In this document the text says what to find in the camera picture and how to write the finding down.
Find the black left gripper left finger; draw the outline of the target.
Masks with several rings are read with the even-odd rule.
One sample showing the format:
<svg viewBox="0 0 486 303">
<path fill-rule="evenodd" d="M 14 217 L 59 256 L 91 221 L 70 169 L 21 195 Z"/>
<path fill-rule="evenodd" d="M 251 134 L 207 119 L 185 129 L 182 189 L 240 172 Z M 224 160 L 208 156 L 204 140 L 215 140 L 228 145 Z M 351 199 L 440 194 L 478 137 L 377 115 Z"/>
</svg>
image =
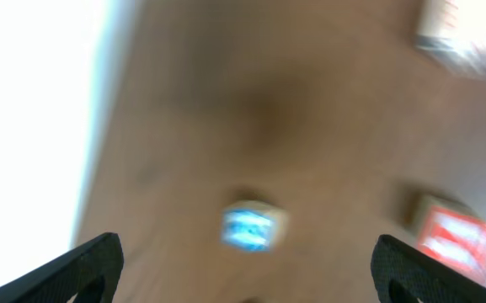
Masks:
<svg viewBox="0 0 486 303">
<path fill-rule="evenodd" d="M 123 267 L 120 238 L 106 232 L 1 286 L 0 302 L 110 303 Z"/>
</svg>

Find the blue number 2 block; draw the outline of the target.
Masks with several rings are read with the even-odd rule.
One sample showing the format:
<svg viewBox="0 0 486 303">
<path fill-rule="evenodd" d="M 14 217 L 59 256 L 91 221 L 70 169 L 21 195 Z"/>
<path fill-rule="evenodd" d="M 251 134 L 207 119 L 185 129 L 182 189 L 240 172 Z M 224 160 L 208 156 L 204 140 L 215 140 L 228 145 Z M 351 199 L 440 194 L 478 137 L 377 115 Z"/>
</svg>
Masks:
<svg viewBox="0 0 486 303">
<path fill-rule="evenodd" d="M 222 212 L 221 239 L 246 252 L 268 252 L 285 238 L 288 212 L 260 200 L 239 200 Z"/>
</svg>

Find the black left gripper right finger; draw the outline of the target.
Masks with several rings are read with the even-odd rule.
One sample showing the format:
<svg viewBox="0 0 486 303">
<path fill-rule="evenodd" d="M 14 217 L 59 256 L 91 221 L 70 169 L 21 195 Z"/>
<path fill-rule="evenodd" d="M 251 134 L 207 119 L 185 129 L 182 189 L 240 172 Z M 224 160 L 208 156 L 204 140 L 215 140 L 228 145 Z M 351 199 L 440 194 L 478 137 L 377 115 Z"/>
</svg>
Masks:
<svg viewBox="0 0 486 303">
<path fill-rule="evenodd" d="M 486 287 L 387 234 L 374 246 L 371 277 L 381 303 L 486 303 Z"/>
</svg>

